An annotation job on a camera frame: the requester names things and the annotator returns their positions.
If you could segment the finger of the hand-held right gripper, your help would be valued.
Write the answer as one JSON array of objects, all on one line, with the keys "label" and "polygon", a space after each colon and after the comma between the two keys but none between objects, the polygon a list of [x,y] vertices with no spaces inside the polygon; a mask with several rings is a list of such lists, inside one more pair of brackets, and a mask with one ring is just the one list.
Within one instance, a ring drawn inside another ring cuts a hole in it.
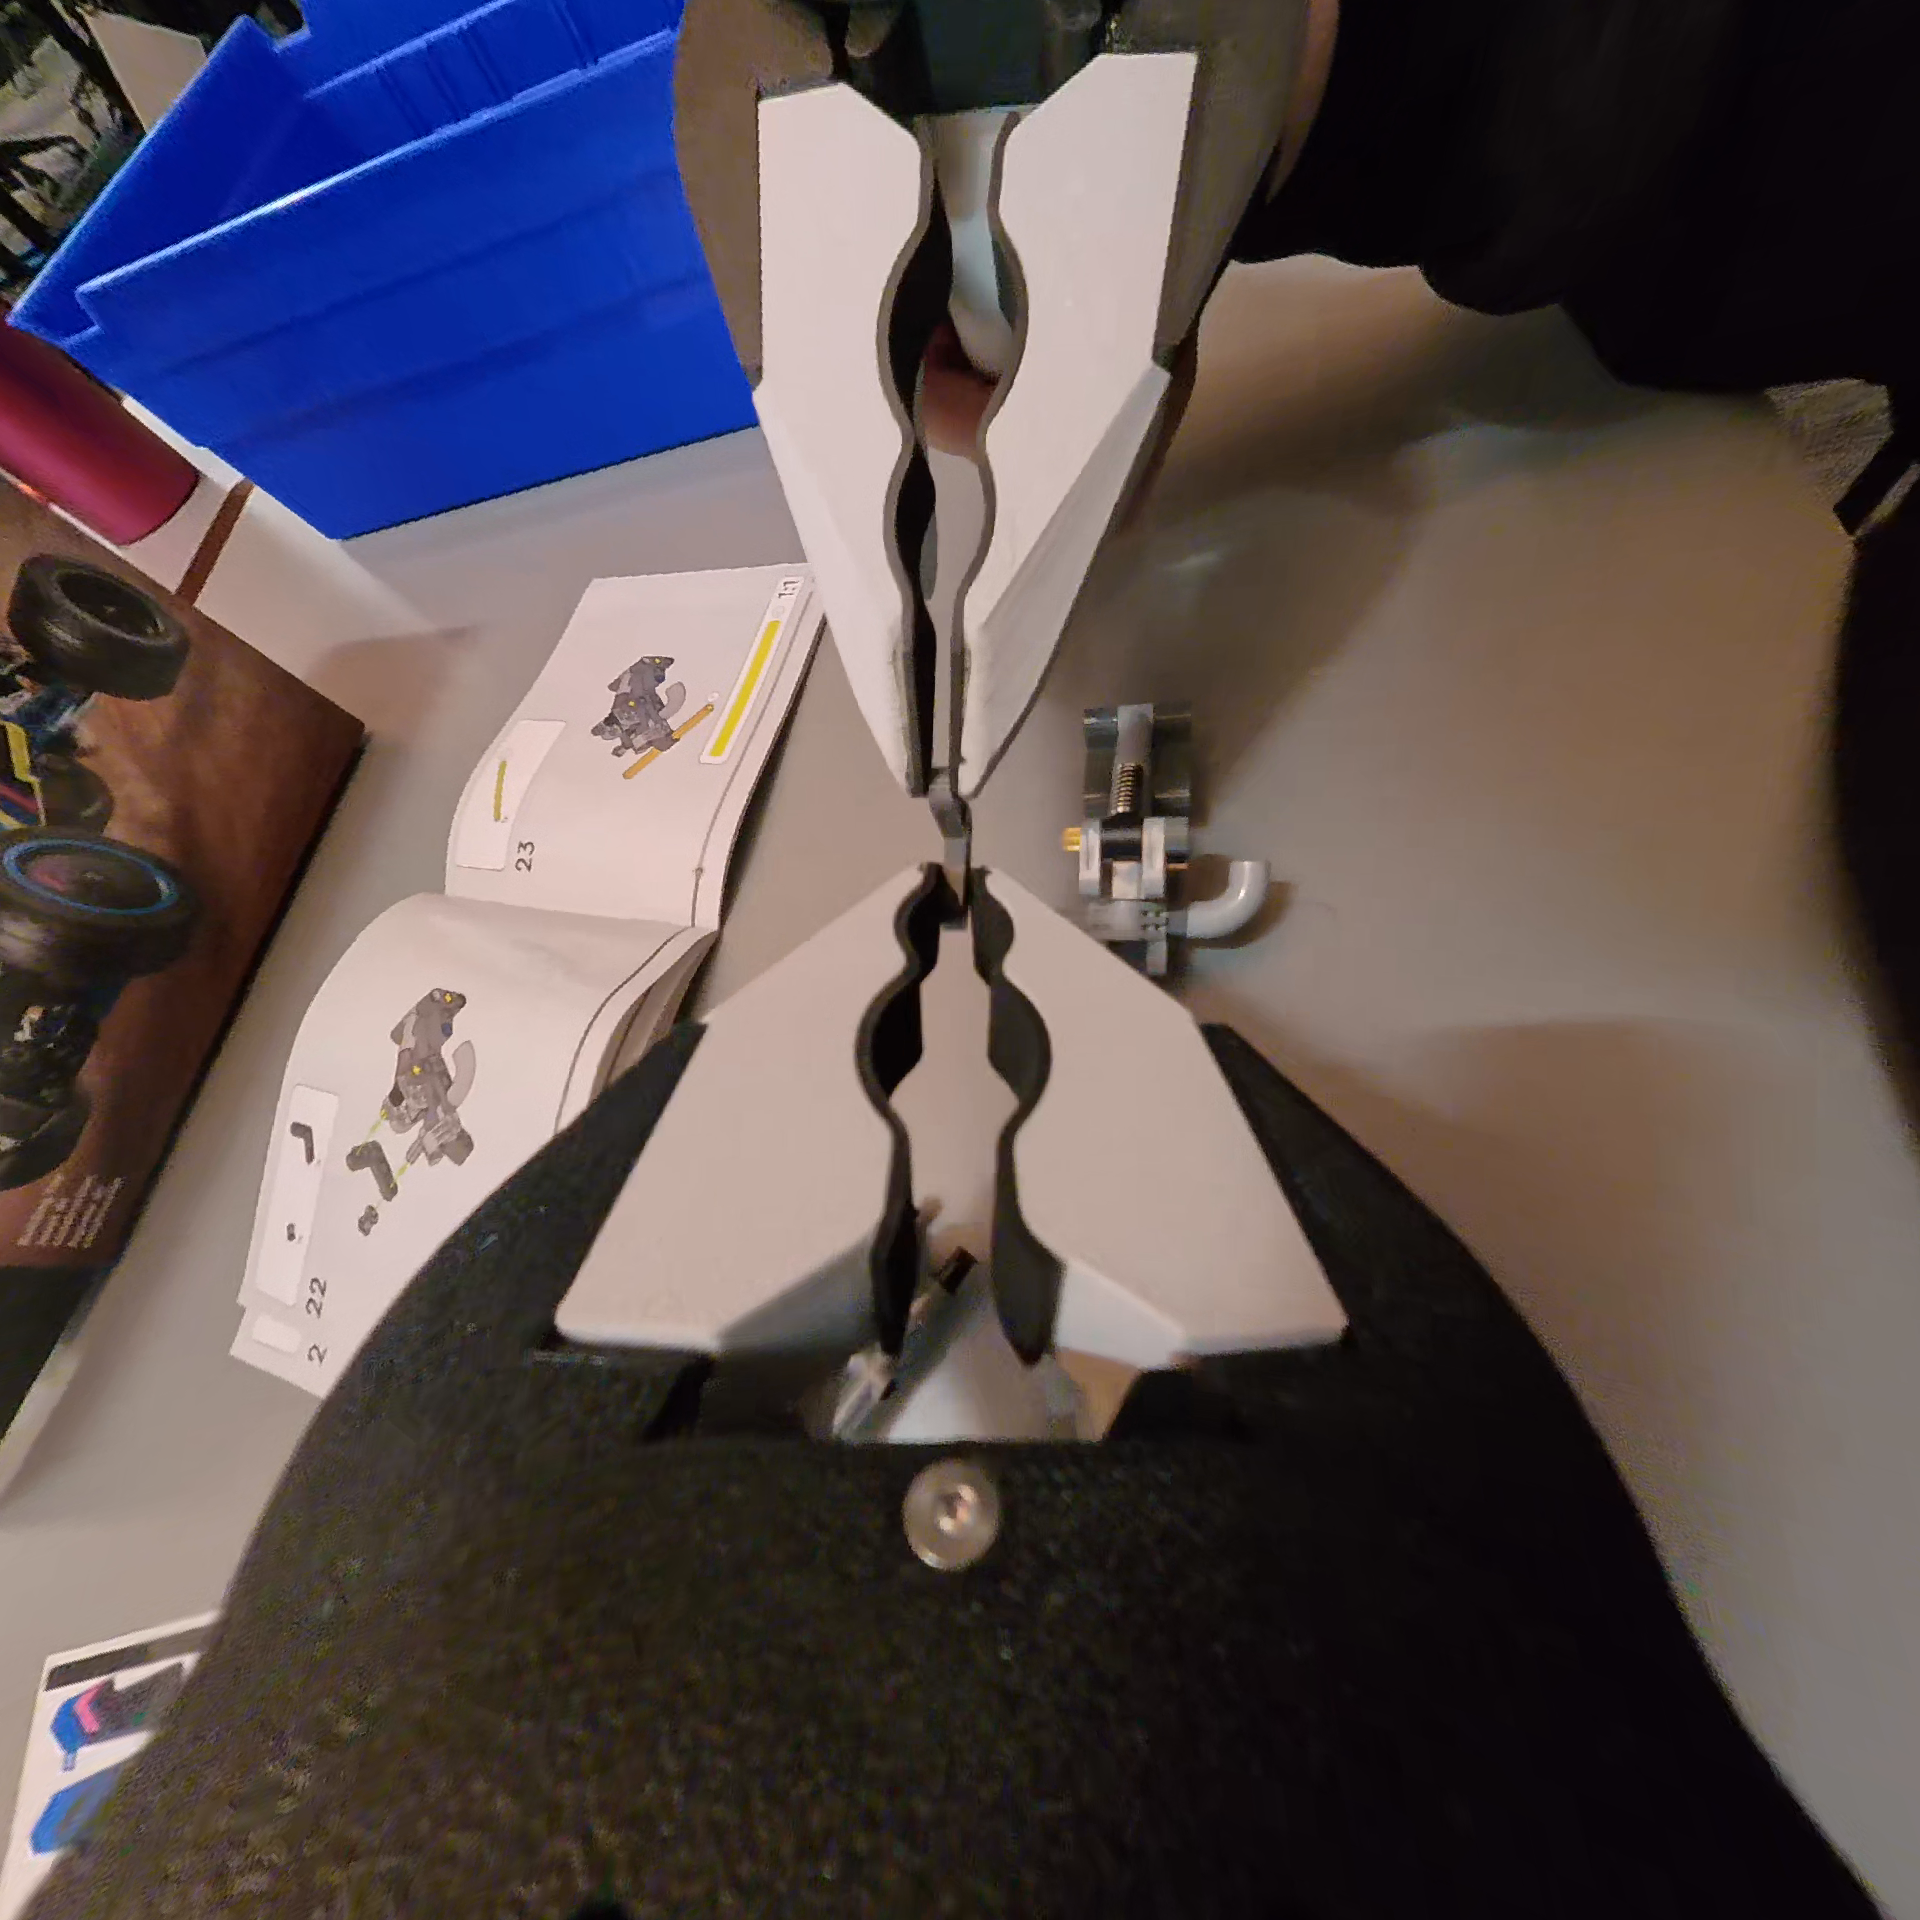
[{"label": "finger of the hand-held right gripper", "polygon": [[1171,374],[1160,360],[1197,54],[1099,54],[999,148],[1018,354],[984,433],[989,537],[962,595],[956,789],[979,794],[1065,635]]},{"label": "finger of the hand-held right gripper", "polygon": [[929,790],[922,363],[952,291],[931,145],[845,82],[759,102],[759,426],[890,776]]}]

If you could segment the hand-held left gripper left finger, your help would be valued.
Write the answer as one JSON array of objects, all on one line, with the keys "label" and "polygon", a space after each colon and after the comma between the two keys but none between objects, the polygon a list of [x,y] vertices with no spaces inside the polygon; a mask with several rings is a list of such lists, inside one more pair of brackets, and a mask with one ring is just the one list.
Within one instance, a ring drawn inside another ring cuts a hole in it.
[{"label": "hand-held left gripper left finger", "polygon": [[907,1132],[953,891],[907,869],[699,1025],[559,1310],[581,1346],[898,1353],[922,1283]]}]

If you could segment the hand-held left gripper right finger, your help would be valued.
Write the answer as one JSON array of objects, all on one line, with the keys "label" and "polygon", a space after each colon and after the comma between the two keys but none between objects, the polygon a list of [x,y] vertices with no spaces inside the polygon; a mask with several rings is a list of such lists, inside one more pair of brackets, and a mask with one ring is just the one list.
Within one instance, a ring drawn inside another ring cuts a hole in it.
[{"label": "hand-held left gripper right finger", "polygon": [[1209,1040],[1020,883],[970,883],[989,1062],[993,1289],[1025,1363],[1132,1370],[1338,1341],[1349,1326]]}]

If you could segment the grey lego suspension assembly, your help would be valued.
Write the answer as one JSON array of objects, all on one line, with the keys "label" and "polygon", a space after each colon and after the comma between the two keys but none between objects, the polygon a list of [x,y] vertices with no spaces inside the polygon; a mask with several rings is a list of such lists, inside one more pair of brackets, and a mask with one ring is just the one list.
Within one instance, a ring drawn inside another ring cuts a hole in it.
[{"label": "grey lego suspension assembly", "polygon": [[1193,893],[1193,722],[1167,704],[1084,710],[1081,817],[1064,835],[1084,926],[1140,974],[1163,980],[1176,948],[1220,945],[1264,910],[1272,872],[1232,860],[1207,898]]}]

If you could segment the dark grey lego connector piece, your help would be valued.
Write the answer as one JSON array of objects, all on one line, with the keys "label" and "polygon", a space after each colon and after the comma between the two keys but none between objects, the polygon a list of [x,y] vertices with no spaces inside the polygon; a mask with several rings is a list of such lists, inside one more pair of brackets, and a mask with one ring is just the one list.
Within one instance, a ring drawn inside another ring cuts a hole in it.
[{"label": "dark grey lego connector piece", "polygon": [[945,916],[959,923],[970,914],[973,872],[973,826],[970,802],[959,794],[953,770],[929,780],[929,811],[943,838]]}]

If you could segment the person's right forearm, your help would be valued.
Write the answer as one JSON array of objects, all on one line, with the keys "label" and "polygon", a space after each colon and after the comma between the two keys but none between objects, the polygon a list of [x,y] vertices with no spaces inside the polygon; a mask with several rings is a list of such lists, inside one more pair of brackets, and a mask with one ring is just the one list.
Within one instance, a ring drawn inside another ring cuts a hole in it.
[{"label": "person's right forearm", "polygon": [[1916,401],[1916,3],[1351,3],[1236,260],[1561,306],[1623,382]]}]

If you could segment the lego instruction booklet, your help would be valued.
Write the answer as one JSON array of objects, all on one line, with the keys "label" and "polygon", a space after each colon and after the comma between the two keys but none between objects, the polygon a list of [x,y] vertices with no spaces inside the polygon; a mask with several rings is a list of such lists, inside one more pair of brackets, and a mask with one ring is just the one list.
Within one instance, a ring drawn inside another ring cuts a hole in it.
[{"label": "lego instruction booklet", "polygon": [[812,569],[593,584],[471,769],[437,893],[311,1001],[231,1357],[324,1396],[495,1189],[675,1021],[824,628]]}]

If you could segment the lego set box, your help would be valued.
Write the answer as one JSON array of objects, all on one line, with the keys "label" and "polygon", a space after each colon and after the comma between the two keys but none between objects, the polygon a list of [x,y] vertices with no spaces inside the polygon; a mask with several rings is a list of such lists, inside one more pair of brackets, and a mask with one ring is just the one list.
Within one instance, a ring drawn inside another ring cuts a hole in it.
[{"label": "lego set box", "polygon": [[9,1476],[365,732],[11,482],[2,590]]}]

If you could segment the lego sticker sheet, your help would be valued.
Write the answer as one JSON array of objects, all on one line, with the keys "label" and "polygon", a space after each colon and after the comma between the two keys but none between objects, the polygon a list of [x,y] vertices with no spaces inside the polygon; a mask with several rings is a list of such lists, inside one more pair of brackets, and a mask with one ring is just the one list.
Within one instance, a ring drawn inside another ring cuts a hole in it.
[{"label": "lego sticker sheet", "polygon": [[47,1657],[17,1785],[11,1865],[43,1870],[81,1849],[215,1624],[218,1613],[187,1617]]}]

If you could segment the person's right hand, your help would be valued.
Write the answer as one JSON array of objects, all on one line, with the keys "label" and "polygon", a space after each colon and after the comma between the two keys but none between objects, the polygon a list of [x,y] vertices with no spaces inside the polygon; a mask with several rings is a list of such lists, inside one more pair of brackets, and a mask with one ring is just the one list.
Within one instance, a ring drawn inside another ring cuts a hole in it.
[{"label": "person's right hand", "polygon": [[919,377],[919,426],[931,449],[970,458],[993,408],[997,377],[979,368],[948,317],[933,330]]}]

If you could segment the blue plastic storage bin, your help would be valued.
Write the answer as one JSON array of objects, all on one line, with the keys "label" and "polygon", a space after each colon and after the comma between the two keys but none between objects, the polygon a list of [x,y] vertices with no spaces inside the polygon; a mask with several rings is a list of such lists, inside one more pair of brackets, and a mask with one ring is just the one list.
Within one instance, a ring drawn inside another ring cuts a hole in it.
[{"label": "blue plastic storage bin", "polygon": [[668,124],[488,136],[88,268],[76,342],[333,537],[751,426]]},{"label": "blue plastic storage bin", "polygon": [[511,282],[707,282],[675,146],[676,38],[501,98],[476,32],[301,89],[237,20],[37,274],[13,325],[79,360],[242,340],[514,250]]},{"label": "blue plastic storage bin", "polygon": [[511,98],[673,35],[683,3],[311,3],[301,14],[304,27],[279,41],[301,89],[473,30],[488,82]]}]

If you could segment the maroon bottle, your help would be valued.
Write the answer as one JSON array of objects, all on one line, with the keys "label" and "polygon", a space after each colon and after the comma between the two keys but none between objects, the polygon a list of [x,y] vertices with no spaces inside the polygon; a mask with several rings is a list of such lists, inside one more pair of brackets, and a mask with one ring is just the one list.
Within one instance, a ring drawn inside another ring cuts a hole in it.
[{"label": "maroon bottle", "polygon": [[151,537],[202,473],[57,348],[2,325],[2,472],[107,545]]}]

